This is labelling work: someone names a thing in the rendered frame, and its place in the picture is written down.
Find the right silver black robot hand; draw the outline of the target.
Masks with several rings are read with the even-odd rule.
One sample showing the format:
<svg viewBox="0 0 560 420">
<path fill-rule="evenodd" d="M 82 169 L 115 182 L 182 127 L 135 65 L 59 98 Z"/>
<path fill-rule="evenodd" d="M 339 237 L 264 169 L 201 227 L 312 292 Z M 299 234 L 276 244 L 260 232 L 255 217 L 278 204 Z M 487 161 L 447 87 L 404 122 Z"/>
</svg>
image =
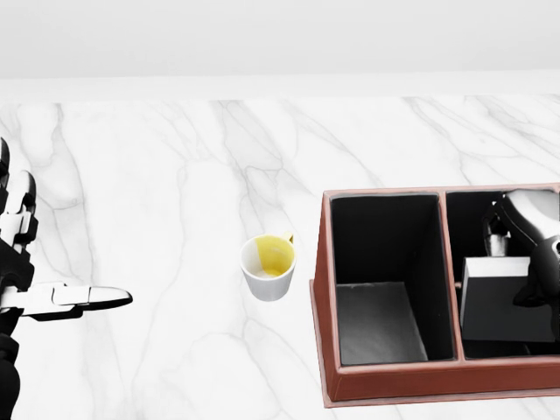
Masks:
<svg viewBox="0 0 560 420">
<path fill-rule="evenodd" d="M 514 297 L 522 307 L 560 301 L 560 202 L 556 192 L 515 189 L 493 201 L 482 219 L 485 250 L 505 256 L 515 239 L 529 252 L 528 280 Z"/>
</svg>

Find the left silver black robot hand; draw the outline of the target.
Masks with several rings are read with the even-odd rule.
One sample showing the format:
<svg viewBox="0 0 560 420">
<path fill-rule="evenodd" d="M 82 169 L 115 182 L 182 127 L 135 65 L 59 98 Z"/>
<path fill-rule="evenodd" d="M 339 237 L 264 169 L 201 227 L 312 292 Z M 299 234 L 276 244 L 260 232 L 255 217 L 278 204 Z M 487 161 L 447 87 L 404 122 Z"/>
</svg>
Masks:
<svg viewBox="0 0 560 420">
<path fill-rule="evenodd" d="M 87 311 L 133 301 L 126 290 L 113 287 L 32 283 L 34 266 L 26 247 L 38 230 L 36 182 L 28 171 L 10 182 L 10 159 L 10 148 L 0 137 L 0 420 L 11 420 L 20 392 L 19 344 L 12 338 L 20 318 L 77 319 Z"/>
</svg>

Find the dark grey book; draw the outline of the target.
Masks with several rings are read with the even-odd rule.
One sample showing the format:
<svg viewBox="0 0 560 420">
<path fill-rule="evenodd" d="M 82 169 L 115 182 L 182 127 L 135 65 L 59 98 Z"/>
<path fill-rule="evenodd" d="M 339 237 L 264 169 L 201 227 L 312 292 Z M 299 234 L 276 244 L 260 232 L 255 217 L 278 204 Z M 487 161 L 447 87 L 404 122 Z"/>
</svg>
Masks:
<svg viewBox="0 0 560 420">
<path fill-rule="evenodd" d="M 552 310 L 521 307 L 514 298 L 527 284 L 527 256 L 467 257 L 460 309 L 465 340 L 553 342 Z"/>
</svg>

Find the red-brown desk caddy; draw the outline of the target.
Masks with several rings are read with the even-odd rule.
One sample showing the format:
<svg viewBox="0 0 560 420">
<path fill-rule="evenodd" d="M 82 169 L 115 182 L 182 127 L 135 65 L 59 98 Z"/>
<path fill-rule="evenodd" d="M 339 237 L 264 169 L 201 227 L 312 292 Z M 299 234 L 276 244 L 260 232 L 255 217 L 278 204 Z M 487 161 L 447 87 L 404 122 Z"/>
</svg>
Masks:
<svg viewBox="0 0 560 420">
<path fill-rule="evenodd" d="M 311 304 L 325 403 L 352 406 L 560 396 L 553 342 L 469 340 L 464 259 L 489 256 L 482 219 L 515 189 L 560 184 L 325 192 Z"/>
</svg>

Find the white mug with yellow inside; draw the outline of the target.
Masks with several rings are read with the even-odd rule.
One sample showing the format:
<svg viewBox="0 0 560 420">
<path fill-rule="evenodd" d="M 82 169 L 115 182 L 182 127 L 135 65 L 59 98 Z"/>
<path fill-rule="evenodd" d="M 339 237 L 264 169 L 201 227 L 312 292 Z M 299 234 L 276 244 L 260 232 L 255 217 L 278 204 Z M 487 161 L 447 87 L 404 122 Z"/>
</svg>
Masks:
<svg viewBox="0 0 560 420">
<path fill-rule="evenodd" d="M 264 302 L 277 301 L 290 288 L 297 256 L 294 235 L 261 234 L 241 248 L 241 270 L 253 296 Z"/>
</svg>

